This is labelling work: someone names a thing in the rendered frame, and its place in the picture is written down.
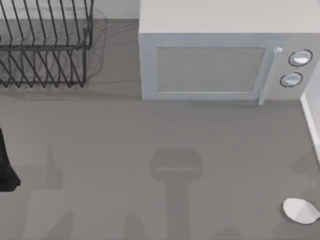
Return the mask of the white rounded object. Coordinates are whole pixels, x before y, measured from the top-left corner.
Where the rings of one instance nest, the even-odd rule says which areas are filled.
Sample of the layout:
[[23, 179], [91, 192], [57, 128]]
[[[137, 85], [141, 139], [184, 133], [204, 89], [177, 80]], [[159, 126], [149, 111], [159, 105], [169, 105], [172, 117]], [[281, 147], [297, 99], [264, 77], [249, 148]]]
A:
[[287, 198], [282, 203], [284, 214], [301, 225], [311, 225], [320, 219], [320, 211], [310, 202], [301, 198]]

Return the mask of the pale microwave oven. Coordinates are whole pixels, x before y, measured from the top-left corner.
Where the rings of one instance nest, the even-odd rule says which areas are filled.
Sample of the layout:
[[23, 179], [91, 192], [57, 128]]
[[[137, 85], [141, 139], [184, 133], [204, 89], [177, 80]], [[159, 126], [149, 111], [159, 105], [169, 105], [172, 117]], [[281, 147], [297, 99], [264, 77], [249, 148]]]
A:
[[[141, 0], [141, 33], [267, 34], [279, 36], [283, 52], [265, 101], [299, 100], [320, 64], [320, 0]], [[310, 50], [312, 60], [291, 66], [289, 56]], [[302, 82], [283, 87], [294, 72]]]

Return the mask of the round microwave knob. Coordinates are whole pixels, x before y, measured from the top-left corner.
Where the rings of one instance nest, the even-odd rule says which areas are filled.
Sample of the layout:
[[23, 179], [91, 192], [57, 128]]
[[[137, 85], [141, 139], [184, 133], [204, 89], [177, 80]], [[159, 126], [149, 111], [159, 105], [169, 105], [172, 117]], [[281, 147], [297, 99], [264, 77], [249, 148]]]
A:
[[307, 65], [312, 59], [313, 53], [308, 49], [304, 49], [293, 52], [288, 58], [288, 63], [291, 66], [298, 68]]
[[287, 75], [283, 75], [280, 78], [280, 84], [284, 88], [293, 88], [297, 85], [299, 85], [303, 81], [303, 75], [299, 72], [293, 72]]

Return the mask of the microwave oven door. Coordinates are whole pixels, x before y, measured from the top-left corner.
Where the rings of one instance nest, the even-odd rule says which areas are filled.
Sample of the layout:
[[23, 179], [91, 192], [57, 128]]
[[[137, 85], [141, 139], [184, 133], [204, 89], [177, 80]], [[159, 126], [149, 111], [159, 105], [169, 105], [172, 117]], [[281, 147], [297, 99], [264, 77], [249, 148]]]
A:
[[257, 101], [283, 40], [254, 33], [140, 33], [143, 100]]

